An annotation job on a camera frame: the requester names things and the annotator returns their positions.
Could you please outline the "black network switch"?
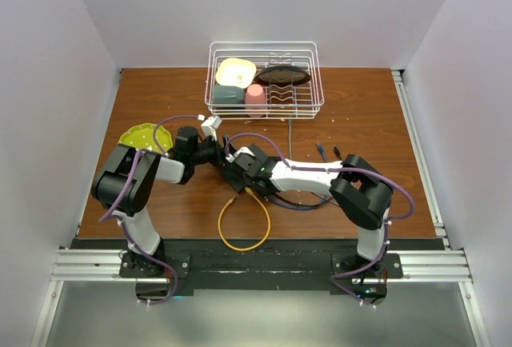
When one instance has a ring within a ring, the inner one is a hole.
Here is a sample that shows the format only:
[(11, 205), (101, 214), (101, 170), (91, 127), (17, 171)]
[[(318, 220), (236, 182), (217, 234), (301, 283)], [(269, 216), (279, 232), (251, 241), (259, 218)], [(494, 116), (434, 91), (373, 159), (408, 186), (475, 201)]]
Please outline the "black network switch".
[(222, 179), (234, 190), (241, 193), (248, 186), (245, 179), (245, 170), (237, 165), (225, 164), (219, 170)]

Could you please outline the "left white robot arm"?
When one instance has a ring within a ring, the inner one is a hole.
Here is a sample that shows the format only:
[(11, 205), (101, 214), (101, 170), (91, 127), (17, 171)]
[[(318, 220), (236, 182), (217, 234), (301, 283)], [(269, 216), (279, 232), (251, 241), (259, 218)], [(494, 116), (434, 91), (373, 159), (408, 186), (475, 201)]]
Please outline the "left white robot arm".
[(195, 167), (223, 166), (226, 139), (201, 135), (192, 126), (183, 126), (170, 144), (161, 150), (141, 149), (119, 143), (95, 176), (91, 195), (105, 214), (100, 222), (115, 219), (128, 242), (128, 266), (148, 277), (170, 275), (162, 237), (154, 228), (148, 201), (156, 181), (185, 185)]

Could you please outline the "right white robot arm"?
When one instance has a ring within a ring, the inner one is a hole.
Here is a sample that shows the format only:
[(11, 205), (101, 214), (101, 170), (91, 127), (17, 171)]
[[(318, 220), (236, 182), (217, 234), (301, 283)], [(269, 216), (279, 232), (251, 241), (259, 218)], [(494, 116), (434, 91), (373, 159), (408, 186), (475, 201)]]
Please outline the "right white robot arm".
[(358, 228), (356, 266), (365, 277), (385, 267), (385, 220), (393, 188), (369, 164), (308, 163), (271, 157), (257, 146), (242, 147), (226, 156), (230, 172), (263, 197), (301, 190), (331, 198)]

